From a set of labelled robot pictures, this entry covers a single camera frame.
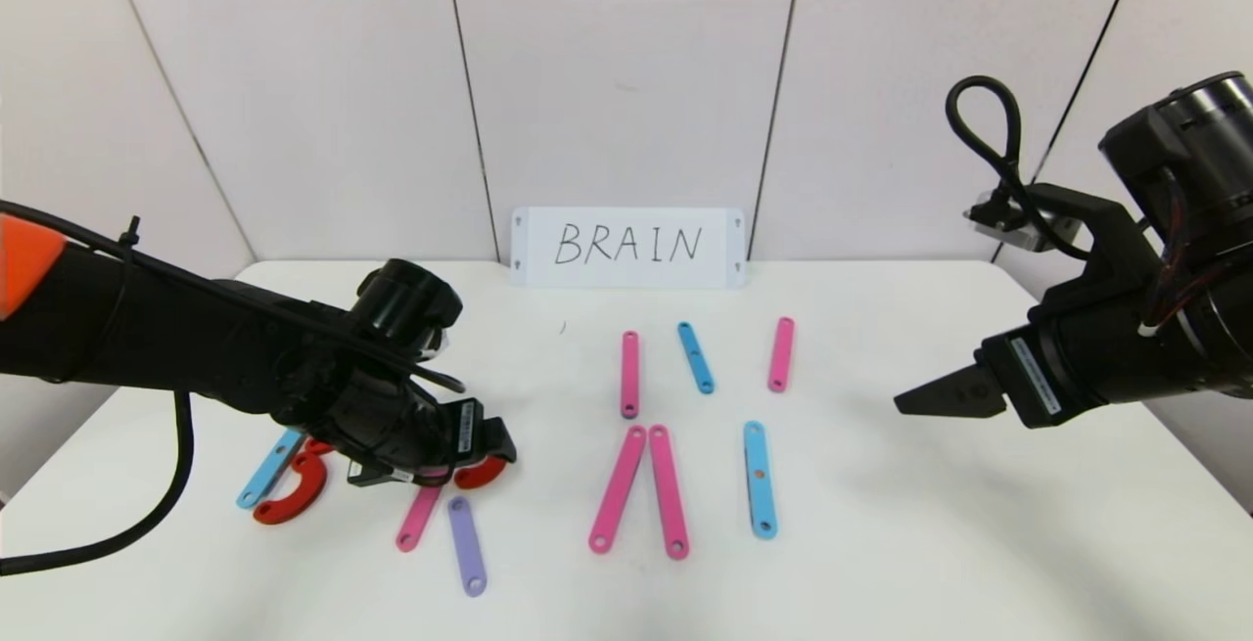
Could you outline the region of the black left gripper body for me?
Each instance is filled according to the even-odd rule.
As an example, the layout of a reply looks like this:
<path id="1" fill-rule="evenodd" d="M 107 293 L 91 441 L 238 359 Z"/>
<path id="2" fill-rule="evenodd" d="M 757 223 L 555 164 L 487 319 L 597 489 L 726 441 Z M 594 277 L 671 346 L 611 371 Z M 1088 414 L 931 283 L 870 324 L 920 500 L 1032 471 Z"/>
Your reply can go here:
<path id="1" fill-rule="evenodd" d="M 452 478 L 482 461 L 482 404 L 440 403 L 411 379 L 356 372 L 330 404 L 330 441 L 350 459 L 391 478 Z"/>

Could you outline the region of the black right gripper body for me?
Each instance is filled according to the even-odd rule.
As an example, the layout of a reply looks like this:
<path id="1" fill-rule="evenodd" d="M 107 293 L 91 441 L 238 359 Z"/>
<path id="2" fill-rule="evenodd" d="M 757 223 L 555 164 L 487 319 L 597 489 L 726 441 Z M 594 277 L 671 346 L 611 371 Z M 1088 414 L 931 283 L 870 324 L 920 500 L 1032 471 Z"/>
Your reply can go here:
<path id="1" fill-rule="evenodd" d="M 1204 389 L 1205 310 L 1187 307 L 1143 336 L 1143 302 L 1138 292 L 1051 292 L 1027 324 L 984 341 L 977 356 L 1032 429 Z"/>

